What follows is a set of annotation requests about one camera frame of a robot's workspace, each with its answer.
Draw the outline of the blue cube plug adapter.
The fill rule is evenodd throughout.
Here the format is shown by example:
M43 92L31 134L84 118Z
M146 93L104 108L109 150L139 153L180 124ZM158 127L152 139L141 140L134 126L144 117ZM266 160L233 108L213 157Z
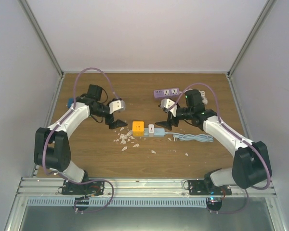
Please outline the blue cube plug adapter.
M73 107L73 104L74 104L74 99L73 98L68 99L67 108L69 109Z

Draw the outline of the purple power strip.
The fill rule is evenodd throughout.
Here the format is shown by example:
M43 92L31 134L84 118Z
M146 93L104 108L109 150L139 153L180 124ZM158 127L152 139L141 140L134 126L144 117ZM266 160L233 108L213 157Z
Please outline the purple power strip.
M180 95L179 88L161 89L153 91L155 99L171 98Z

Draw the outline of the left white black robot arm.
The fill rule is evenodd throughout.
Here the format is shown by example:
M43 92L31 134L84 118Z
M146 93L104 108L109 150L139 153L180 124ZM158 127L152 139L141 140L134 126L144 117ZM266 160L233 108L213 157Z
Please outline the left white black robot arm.
M85 170L71 160L69 138L73 132L89 117L94 120L100 117L109 129L127 126L126 122L114 119L115 112L125 110L125 102L118 98L102 103L104 91L98 85L90 85L87 93L77 97L58 121L47 128L39 128L35 134L34 163L73 182L78 194L87 193L90 183L85 180Z

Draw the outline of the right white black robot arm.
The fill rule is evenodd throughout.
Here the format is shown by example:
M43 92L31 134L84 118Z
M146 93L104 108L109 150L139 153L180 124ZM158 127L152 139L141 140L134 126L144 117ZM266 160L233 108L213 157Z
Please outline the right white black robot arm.
M254 142L229 127L211 109L206 109L198 90L188 90L184 93L186 106L180 107L174 100L164 98L160 108L167 113L167 120L156 125L171 130L180 121L189 120L192 126L201 129L222 144L233 157L231 168L217 169L204 177L204 191L216 194L222 186L235 184L242 189L256 188L256 184L266 181L263 189L271 182L272 169L267 146L262 142Z

